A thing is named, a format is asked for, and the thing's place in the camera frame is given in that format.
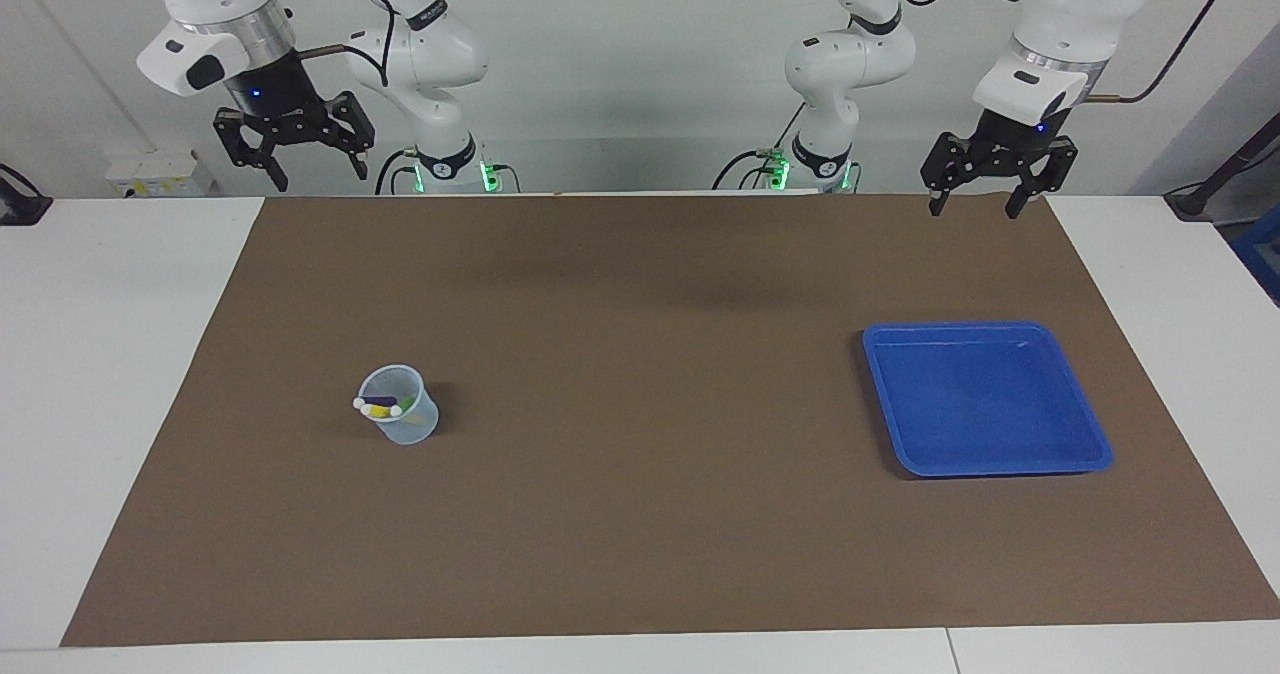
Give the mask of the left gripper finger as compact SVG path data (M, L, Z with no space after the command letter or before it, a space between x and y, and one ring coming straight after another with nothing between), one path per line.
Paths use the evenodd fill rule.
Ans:
M951 192L974 179L969 141L952 132L941 133L922 164L920 176L931 194L929 212L940 217Z
M1076 160L1076 146L1070 137L1056 137L1037 159L1021 159L1016 164L1018 185L1005 205L1006 217L1015 220L1027 205L1041 194L1060 191Z

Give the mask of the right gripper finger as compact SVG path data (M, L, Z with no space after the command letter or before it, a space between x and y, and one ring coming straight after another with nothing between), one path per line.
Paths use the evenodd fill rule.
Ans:
M330 100L330 118L335 127L335 147L348 156L356 176L367 179L367 155L375 145L376 130L355 92L339 92Z
M237 168L255 168L264 171L278 192L288 191L289 178L275 159L279 130L269 118L239 113L237 109L218 109L212 119L214 130L227 155ZM250 145L243 130L260 137L259 145Z

